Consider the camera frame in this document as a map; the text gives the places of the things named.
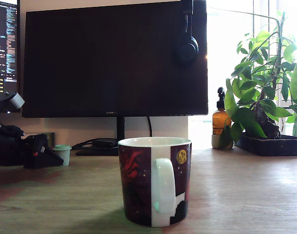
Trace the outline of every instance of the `mug rim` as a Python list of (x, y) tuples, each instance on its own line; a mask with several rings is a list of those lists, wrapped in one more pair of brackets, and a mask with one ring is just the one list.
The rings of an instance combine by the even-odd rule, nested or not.
[[(161, 144), (161, 145), (148, 145), (148, 144), (143, 144), (143, 145), (131, 145), (128, 143), (129, 141), (137, 141), (138, 139), (175, 139), (175, 140), (183, 140), (183, 143), (173, 143), (173, 144)], [(146, 136), (146, 137), (132, 137), (132, 138), (126, 138), (123, 140), (118, 141), (118, 146), (128, 146), (128, 147), (146, 147), (146, 148), (151, 148), (151, 147), (172, 147), (172, 146), (180, 146), (180, 145), (188, 145), (191, 144), (192, 141), (187, 138), (183, 137), (172, 137), (172, 136)]]

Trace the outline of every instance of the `window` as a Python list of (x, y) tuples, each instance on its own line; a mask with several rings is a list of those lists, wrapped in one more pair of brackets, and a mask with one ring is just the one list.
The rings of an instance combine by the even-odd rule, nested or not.
[[(207, 116), (191, 116), (188, 121), (188, 135), (191, 140), (202, 141), (208, 147), (212, 134), (212, 114), (217, 110), (217, 90), (226, 90), (225, 79), (230, 78), (234, 67), (240, 63), (242, 55), (236, 53), (237, 44), (244, 34), (260, 30), (273, 31), (276, 23), (267, 18), (228, 12), (219, 9), (250, 12), (275, 17), (277, 10), (284, 9), (289, 19), (284, 30), (295, 33), (297, 43), (297, 0), (207, 0), (207, 46), (208, 46), (208, 107)], [(281, 101), (277, 93), (279, 106), (290, 104)], [(283, 132), (292, 135), (292, 125), (286, 125)]]

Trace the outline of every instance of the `black monitor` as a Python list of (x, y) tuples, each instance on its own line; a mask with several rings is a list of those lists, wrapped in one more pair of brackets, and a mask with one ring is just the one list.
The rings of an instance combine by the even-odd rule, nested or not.
[(117, 117), (120, 139), (122, 117), (208, 114), (204, 0), (193, 13), (180, 66), (180, 1), (27, 12), (23, 117)]
[(19, 0), (0, 0), (0, 94), (19, 90)]

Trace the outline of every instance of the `black pump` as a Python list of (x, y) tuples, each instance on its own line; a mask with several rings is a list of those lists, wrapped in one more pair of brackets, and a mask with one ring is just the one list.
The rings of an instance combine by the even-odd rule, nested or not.
[(217, 108), (224, 108), (225, 92), (223, 87), (220, 87), (218, 89), (218, 94), (219, 94), (219, 101), (217, 101)]

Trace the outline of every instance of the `potted plant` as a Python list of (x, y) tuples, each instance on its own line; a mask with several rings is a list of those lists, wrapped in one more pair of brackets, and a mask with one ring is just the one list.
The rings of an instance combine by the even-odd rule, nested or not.
[[(244, 58), (236, 65), (231, 79), (226, 79), (225, 109), (232, 126), (225, 126), (220, 146), (235, 141), (236, 145), (264, 156), (297, 155), (297, 49), (291, 38), (283, 35), (285, 13), (281, 19), (266, 17), (277, 24), (273, 32), (261, 31), (256, 37), (245, 34), (237, 53)], [(275, 44), (275, 53), (270, 45)], [(291, 100), (287, 109), (276, 106), (276, 92), (283, 100)], [(294, 136), (282, 135), (276, 125), (278, 118), (288, 117), (294, 123)]]

